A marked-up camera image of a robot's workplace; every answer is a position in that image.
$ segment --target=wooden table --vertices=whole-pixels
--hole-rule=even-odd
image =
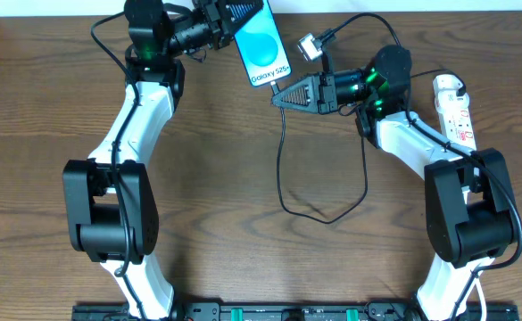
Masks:
[[[320,68],[302,61],[296,41],[348,17],[277,15],[294,70],[285,82]],[[385,17],[414,72],[444,66],[468,83],[477,144],[506,157],[522,214],[522,13]],[[70,247],[62,194],[66,161],[97,147],[123,102],[121,71],[88,35],[95,20],[0,19],[0,319],[69,319],[77,302],[124,301],[108,273]],[[119,54],[129,43],[125,20],[99,34]],[[369,19],[338,36],[339,70],[391,42]],[[182,60],[186,91],[149,168],[155,252],[177,290],[225,301],[409,298],[434,255],[422,180],[367,144],[369,194],[352,215],[332,226],[291,217],[276,192],[280,117],[270,89],[249,86],[234,45],[209,51],[205,64]],[[413,105],[436,126],[431,80],[414,80]],[[332,218],[359,197],[353,118],[288,112],[287,134],[283,189],[293,209]],[[522,259],[482,281],[488,300],[512,300],[522,316]]]

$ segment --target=white power strip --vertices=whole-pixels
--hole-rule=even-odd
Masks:
[[[453,75],[440,75],[433,80],[435,108],[439,113],[441,133],[455,144],[476,150],[475,134],[468,112],[468,94],[457,96],[463,84]]]

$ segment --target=wooden tabletop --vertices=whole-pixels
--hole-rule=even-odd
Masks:
[[[302,60],[296,41],[348,17],[277,15],[294,71],[283,85],[320,68]],[[385,17],[414,72],[444,66],[464,78],[477,145],[506,157],[522,216],[522,12]],[[71,248],[62,193],[67,160],[98,146],[124,98],[123,74],[88,34],[96,20],[0,19],[0,319],[69,319],[78,302],[124,301],[112,277]],[[125,20],[99,35],[120,55],[129,44]],[[339,70],[391,42],[370,19],[338,37]],[[353,214],[332,226],[291,217],[277,198],[280,116],[270,89],[250,87],[234,45],[209,51],[204,64],[182,61],[185,94],[149,168],[160,212],[155,253],[178,292],[338,302],[409,298],[422,285],[434,252],[415,173],[367,144],[369,193]],[[414,80],[413,106],[438,128],[432,79]],[[332,218],[363,190],[353,118],[287,116],[286,202]],[[514,301],[522,317],[522,259],[482,282],[488,300]]]

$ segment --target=metal base plate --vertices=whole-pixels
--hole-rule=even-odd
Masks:
[[[419,321],[408,310],[408,303],[389,300],[372,301],[356,305],[231,305],[186,303],[185,318],[172,317],[170,321]],[[477,304],[468,305],[459,321],[479,321],[481,309]],[[128,304],[115,306],[75,306],[72,321],[132,321],[128,316]],[[487,321],[518,321],[516,305],[488,304]]]

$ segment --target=white wall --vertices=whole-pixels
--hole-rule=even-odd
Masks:
[[[522,0],[269,0],[282,12],[521,11]],[[171,0],[192,6],[191,0]],[[0,17],[106,15],[122,11],[124,0],[0,0]]]

